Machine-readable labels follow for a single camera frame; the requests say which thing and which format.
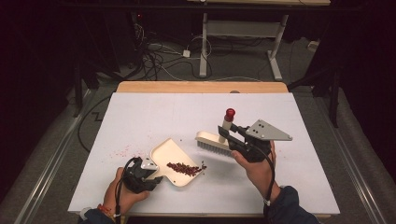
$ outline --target white desk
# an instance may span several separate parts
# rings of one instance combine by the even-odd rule
[[[256,4],[256,5],[301,5],[304,7],[328,6],[330,0],[206,0],[205,4],[226,3],[226,4]],[[276,53],[282,40],[283,32],[289,15],[284,15],[280,22],[261,21],[210,21],[207,13],[203,18],[202,49],[200,61],[200,77],[206,77],[207,66],[207,36],[227,35],[227,36],[253,36],[253,37],[274,37],[275,42],[272,50],[267,51],[268,62],[271,65],[275,80],[281,81],[282,75],[276,61]]]
[[[232,158],[199,148],[194,140],[198,131],[216,133],[229,107],[236,111],[237,125],[264,119],[292,135],[291,142],[276,142],[276,181],[297,188],[308,212],[339,214],[291,93],[114,93],[68,211],[101,203],[117,167],[171,137],[197,164],[205,162],[205,174],[183,188],[163,179],[128,215],[262,216],[262,197],[243,168]]]

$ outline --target sleeve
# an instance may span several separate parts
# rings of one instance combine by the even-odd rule
[[[98,209],[90,209],[84,214],[84,219],[80,218],[78,224],[114,224],[111,218],[107,217]]]
[[[276,201],[270,206],[268,217],[273,224],[319,224],[314,215],[300,207],[298,192],[291,186],[280,191]]]

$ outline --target silver metal bracket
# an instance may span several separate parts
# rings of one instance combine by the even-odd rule
[[[260,140],[291,141],[293,138],[262,119],[247,129],[247,135]]]
[[[142,160],[140,167],[144,170],[158,170],[158,166],[151,160],[149,156]]]

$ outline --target white tabletop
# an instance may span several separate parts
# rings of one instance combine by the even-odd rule
[[[102,203],[118,167],[172,138],[207,169],[182,188],[164,178],[129,215],[261,215],[262,197],[244,169],[232,158],[199,148],[194,140],[199,131],[217,133],[229,107],[236,111],[236,125],[263,119],[290,134],[292,141],[276,142],[276,181],[294,186],[308,212],[340,213],[291,93],[114,93],[68,211]]]

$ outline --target red beans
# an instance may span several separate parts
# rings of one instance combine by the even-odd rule
[[[189,165],[186,165],[186,164],[180,163],[180,162],[178,162],[178,163],[168,162],[168,164],[166,164],[166,166],[172,168],[174,171],[176,171],[178,173],[182,173],[182,174],[189,175],[189,176],[196,176],[197,173],[206,169],[206,166],[204,166],[204,165],[202,165],[202,168],[199,168],[198,166],[189,166]]]

